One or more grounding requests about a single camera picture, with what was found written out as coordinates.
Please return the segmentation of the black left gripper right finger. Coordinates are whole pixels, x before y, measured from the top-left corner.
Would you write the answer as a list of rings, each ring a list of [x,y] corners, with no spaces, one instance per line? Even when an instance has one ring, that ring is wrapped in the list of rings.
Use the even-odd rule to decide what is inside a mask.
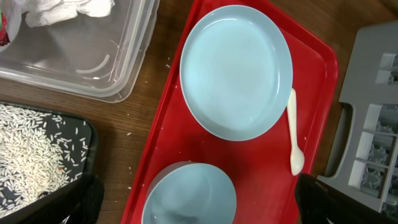
[[[397,224],[309,174],[298,176],[295,200],[303,224]]]

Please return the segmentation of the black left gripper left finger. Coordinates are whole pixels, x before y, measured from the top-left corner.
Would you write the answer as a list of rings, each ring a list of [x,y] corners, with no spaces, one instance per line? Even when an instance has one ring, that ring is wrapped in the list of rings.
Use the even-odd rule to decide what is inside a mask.
[[[28,215],[21,223],[95,224],[104,199],[104,184],[95,175],[85,174],[66,186],[49,202]]]

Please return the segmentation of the white plastic spoon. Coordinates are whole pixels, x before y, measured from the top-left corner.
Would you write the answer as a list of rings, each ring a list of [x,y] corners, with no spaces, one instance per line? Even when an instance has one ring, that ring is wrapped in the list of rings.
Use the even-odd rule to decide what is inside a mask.
[[[298,175],[303,169],[305,157],[297,141],[297,96],[294,89],[290,92],[286,109],[291,142],[290,170],[292,175]]]

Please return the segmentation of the small light blue bowl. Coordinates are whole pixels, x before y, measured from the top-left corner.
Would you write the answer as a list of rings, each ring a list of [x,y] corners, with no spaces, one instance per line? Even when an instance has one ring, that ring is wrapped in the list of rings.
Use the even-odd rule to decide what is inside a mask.
[[[232,224],[237,209],[234,184],[220,168],[182,161],[162,169],[150,183],[142,224]]]

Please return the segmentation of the large light blue plate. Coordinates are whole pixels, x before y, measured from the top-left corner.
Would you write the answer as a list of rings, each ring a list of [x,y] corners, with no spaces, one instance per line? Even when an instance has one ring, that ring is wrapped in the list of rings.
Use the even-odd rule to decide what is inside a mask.
[[[209,133],[247,141],[284,112],[293,83],[292,56],[282,31],[244,5],[212,10],[190,31],[180,58],[188,109]]]

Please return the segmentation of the red snack wrapper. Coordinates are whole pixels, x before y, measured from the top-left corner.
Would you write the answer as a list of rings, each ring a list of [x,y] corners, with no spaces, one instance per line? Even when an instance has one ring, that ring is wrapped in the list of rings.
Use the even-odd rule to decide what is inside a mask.
[[[1,12],[1,31],[0,31],[0,46],[5,46],[10,43],[9,36],[6,30],[7,19],[3,12]]]

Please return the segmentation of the white napkin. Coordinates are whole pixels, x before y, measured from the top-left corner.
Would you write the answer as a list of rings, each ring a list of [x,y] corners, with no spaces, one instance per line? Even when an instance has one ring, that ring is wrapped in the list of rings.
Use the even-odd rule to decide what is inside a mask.
[[[114,0],[26,0],[16,1],[26,12],[29,27],[49,26],[75,18],[78,14],[106,17],[111,14]]]

